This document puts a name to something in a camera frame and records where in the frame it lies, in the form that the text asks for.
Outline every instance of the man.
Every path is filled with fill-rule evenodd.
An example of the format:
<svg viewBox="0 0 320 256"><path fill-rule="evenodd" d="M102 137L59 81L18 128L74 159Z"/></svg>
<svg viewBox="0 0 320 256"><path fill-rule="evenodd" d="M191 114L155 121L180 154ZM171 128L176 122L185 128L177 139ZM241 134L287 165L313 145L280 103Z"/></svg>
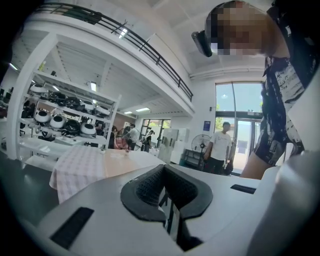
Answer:
<svg viewBox="0 0 320 256"><path fill-rule="evenodd" d="M209 13L205 30L192 35L198 47L204 46L200 50L207 57L207 44L218 54L266 57L260 137L241 174L243 178L261 179L284 153L287 143L294 144L294 154L304 150L287 113L319 66L319 39L314 29L317 6L318 2L276 0L264 13L243 1L225 2ZM197 41L195 36L201 33L205 36Z"/></svg>
<svg viewBox="0 0 320 256"><path fill-rule="evenodd" d="M140 132L136 129L135 124L130 124L131 130L124 136L125 138L129 138L127 143L129 146L129 150L135 150L135 146L139 140Z"/></svg>
<svg viewBox="0 0 320 256"><path fill-rule="evenodd" d="M227 132L230 131L230 123L224 122L222 128L222 131L217 131L212 135L203 156L203 159L207 161L204 166L206 173L222 174L224 163L228 160L231 138Z"/></svg>

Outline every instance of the white tablecloth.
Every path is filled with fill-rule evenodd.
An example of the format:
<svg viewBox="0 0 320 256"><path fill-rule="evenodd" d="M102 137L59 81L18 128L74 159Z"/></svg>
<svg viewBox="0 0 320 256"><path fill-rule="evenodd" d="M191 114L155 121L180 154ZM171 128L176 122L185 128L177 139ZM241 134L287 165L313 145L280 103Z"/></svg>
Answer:
<svg viewBox="0 0 320 256"><path fill-rule="evenodd" d="M49 184L61 204L93 182L159 164L165 163L147 152L75 145L59 158Z"/></svg>

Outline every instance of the blue sign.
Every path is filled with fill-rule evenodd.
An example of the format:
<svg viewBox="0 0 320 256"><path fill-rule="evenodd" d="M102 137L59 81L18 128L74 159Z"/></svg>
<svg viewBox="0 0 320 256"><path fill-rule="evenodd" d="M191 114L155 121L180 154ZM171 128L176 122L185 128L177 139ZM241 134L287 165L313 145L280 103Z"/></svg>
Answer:
<svg viewBox="0 0 320 256"><path fill-rule="evenodd" d="M210 131L210 125L211 125L211 121L204 121L203 130Z"/></svg>

